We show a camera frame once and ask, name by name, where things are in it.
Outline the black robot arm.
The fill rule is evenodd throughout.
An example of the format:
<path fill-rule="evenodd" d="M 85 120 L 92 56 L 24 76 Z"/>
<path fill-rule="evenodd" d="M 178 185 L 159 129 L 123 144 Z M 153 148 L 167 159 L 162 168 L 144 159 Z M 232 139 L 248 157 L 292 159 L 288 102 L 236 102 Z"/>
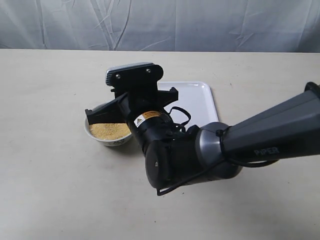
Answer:
<path fill-rule="evenodd" d="M 178 100 L 175 88 L 158 90 L 152 84 L 113 91 L 114 100 L 86 110 L 87 121 L 128 125 L 159 196 L 180 186 L 234 178 L 244 167 L 320 153 L 320 87 L 314 82 L 303 93 L 233 126 L 175 123 L 165 110 Z"/>

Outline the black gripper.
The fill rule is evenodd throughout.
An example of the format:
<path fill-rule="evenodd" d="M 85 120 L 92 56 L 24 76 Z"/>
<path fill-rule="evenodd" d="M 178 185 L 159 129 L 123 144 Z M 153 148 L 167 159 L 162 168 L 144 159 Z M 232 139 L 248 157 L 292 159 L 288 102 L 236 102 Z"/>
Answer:
<path fill-rule="evenodd" d="M 125 92 L 114 92 L 112 88 L 111 92 L 114 100 L 85 110 L 89 125 L 127 124 L 144 153 L 151 142 L 170 142 L 179 135 L 179 125 L 165 110 L 179 99 L 175 87 L 158 90 L 156 86 L 148 86 Z"/>

